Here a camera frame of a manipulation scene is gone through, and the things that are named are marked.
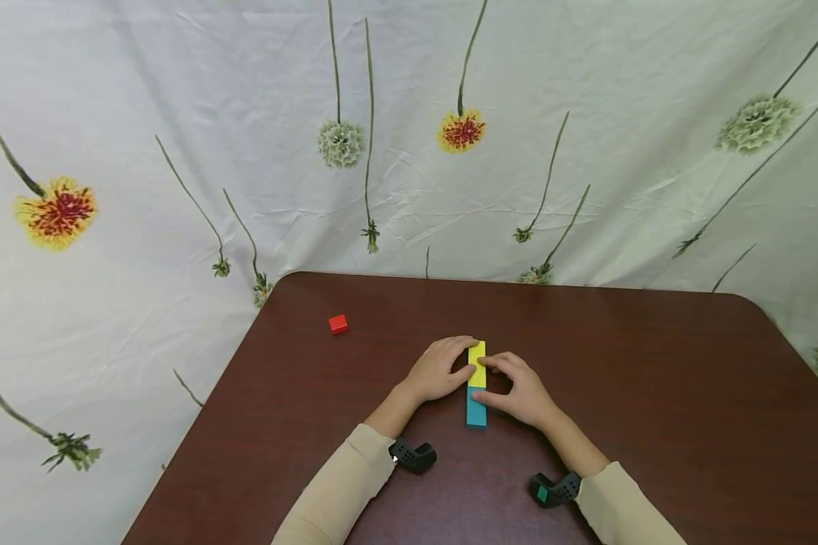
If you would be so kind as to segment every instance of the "forearm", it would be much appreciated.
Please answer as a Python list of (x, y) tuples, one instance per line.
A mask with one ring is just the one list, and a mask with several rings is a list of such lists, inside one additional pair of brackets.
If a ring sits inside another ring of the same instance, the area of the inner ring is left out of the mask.
[(600, 452), (573, 420), (557, 407), (540, 427), (560, 459), (581, 478), (592, 477), (609, 465), (609, 459)]
[(391, 477), (388, 447), (418, 408), (401, 387), (359, 425), (318, 470), (273, 539), (273, 545), (339, 545)]
[(621, 465), (555, 407), (542, 432), (571, 471), (582, 478), (576, 503), (606, 545), (685, 545)]

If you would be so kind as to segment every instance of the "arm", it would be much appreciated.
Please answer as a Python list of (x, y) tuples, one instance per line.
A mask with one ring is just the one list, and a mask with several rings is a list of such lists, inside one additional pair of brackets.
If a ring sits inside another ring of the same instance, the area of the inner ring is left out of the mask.
[(416, 409), (426, 401), (449, 395), (467, 382), (476, 367), (451, 373), (451, 364), (471, 337), (436, 341), (421, 355), (402, 383), (357, 425), (345, 442), (318, 470), (288, 512), (273, 545), (340, 545), (364, 507), (391, 477), (394, 463), (388, 447)]
[(606, 545), (685, 545), (621, 465), (610, 463), (560, 411), (522, 358), (505, 352), (479, 358), (479, 362), (512, 379), (512, 391), (508, 395), (478, 391), (474, 400), (542, 431), (564, 464), (582, 478), (576, 503), (600, 541)]

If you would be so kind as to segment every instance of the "fabric backdrop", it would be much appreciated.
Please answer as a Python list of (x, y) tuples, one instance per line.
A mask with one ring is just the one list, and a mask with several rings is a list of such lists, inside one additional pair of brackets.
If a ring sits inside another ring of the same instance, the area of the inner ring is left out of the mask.
[(0, 0), (0, 544), (119, 543), (296, 270), (733, 293), (818, 374), (818, 0), (329, 20)]

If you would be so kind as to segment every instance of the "wooden table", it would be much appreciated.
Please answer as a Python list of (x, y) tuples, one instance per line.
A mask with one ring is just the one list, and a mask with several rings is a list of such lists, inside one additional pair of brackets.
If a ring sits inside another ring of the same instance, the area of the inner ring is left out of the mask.
[[(818, 545), (818, 381), (748, 300), (311, 273), (279, 282), (123, 543), (269, 544), (427, 344), (459, 334), (523, 356), (689, 545)], [(464, 406), (460, 389), (421, 407), (404, 437), (439, 461), (395, 471), (349, 543), (597, 543), (575, 505), (525, 492), (564, 474), (541, 435), (491, 410), (467, 430)]]

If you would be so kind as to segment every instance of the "long sleeve shirt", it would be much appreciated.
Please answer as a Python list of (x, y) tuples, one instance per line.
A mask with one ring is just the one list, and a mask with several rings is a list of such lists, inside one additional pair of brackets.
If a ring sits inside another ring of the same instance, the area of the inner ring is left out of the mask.
[[(344, 543), (391, 477), (393, 442), (359, 424), (296, 500), (272, 545)], [(618, 462), (584, 478), (576, 503), (604, 545), (685, 545)]]

